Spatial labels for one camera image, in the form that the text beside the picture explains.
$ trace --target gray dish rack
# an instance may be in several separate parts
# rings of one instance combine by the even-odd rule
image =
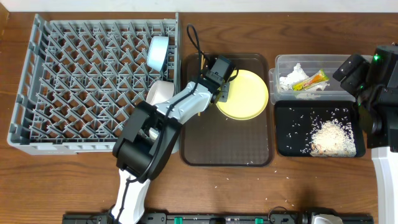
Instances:
[[[178,13],[175,17],[47,22],[36,15],[9,145],[34,155],[112,151],[155,81],[174,82],[180,91]],[[146,65],[156,35],[169,37],[161,72]]]

